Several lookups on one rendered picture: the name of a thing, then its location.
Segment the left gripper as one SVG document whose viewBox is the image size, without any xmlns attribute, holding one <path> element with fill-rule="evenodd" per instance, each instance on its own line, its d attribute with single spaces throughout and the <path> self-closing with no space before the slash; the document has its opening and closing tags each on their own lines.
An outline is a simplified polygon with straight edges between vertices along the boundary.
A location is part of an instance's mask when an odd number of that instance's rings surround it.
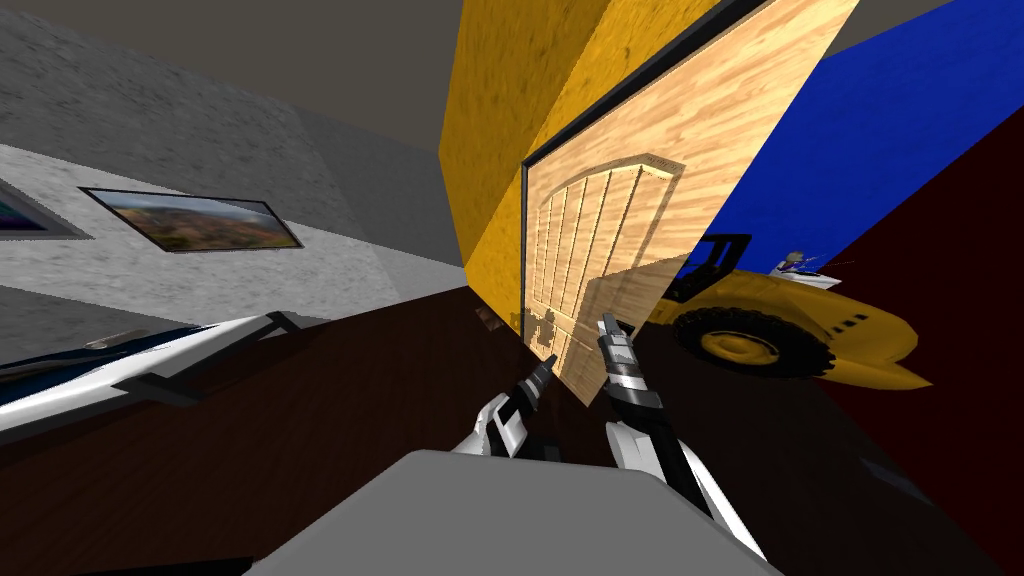
<svg viewBox="0 0 1024 576">
<path fill-rule="evenodd" d="M 524 390 L 530 405 L 538 405 L 543 393 L 546 390 L 552 376 L 553 367 L 557 361 L 555 354 L 550 355 L 542 361 L 531 372 L 531 374 L 521 381 L 521 388 Z"/>
</svg>

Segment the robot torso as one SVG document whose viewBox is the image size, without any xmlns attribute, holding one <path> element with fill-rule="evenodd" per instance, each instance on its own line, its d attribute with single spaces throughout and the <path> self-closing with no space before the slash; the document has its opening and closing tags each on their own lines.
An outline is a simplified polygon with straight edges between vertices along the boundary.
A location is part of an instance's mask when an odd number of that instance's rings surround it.
<svg viewBox="0 0 1024 576">
<path fill-rule="evenodd" d="M 655 477 L 420 450 L 245 576 L 782 576 Z"/>
</svg>

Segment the framed landscape picture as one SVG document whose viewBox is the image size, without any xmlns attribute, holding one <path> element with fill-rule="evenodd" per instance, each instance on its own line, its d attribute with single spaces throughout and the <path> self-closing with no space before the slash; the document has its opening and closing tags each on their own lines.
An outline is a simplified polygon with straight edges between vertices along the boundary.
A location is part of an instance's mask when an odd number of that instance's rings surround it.
<svg viewBox="0 0 1024 576">
<path fill-rule="evenodd" d="M 167 253 L 303 247 L 263 201 L 96 187 L 81 191 Z"/>
</svg>

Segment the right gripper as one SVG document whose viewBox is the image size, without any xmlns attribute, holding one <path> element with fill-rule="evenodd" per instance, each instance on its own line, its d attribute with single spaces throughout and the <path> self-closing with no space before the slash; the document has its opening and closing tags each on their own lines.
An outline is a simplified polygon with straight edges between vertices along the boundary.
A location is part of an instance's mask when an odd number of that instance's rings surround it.
<svg viewBox="0 0 1024 576">
<path fill-rule="evenodd" d="M 614 317 L 605 313 L 598 321 L 598 348 L 607 370 L 636 370 L 638 363 L 629 334 L 618 326 Z"/>
</svg>

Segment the dark framed picture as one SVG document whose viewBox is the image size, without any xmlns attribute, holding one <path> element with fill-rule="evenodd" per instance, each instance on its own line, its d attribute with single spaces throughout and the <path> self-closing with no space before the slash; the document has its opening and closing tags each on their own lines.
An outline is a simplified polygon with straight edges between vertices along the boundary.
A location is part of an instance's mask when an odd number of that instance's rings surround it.
<svg viewBox="0 0 1024 576">
<path fill-rule="evenodd" d="M 0 241 L 91 239 L 86 232 L 0 178 Z"/>
</svg>

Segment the white table with black frame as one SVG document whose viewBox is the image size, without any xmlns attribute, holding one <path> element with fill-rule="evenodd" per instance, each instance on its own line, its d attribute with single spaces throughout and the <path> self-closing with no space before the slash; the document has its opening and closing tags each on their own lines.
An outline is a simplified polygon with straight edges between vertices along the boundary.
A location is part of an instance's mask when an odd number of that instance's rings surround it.
<svg viewBox="0 0 1024 576">
<path fill-rule="evenodd" d="M 0 446 L 153 400 L 190 406 L 189 380 L 220 360 L 321 319 L 275 311 L 152 335 L 123 333 L 94 346 L 0 365 Z"/>
</svg>

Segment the yellow toy wheel loader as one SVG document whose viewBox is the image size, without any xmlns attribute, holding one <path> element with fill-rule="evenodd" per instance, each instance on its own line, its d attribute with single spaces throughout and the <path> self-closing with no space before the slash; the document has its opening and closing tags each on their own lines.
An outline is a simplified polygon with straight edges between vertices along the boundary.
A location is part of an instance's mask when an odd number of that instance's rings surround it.
<svg viewBox="0 0 1024 576">
<path fill-rule="evenodd" d="M 918 346 L 903 319 L 833 292 L 835 278 L 801 270 L 739 270 L 749 234 L 707 234 L 706 259 L 686 261 L 651 312 L 693 357 L 758 378 L 821 378 L 877 390 L 929 381 L 901 366 Z"/>
</svg>

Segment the light wooden door leaf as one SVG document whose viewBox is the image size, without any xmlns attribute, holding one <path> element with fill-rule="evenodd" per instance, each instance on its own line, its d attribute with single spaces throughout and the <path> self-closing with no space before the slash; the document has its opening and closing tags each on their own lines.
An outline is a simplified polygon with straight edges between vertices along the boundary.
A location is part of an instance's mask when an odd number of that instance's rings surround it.
<svg viewBox="0 0 1024 576">
<path fill-rule="evenodd" d="M 523 166 L 522 334 L 581 403 L 597 324 L 641 326 L 861 0 L 721 0 Z"/>
</svg>

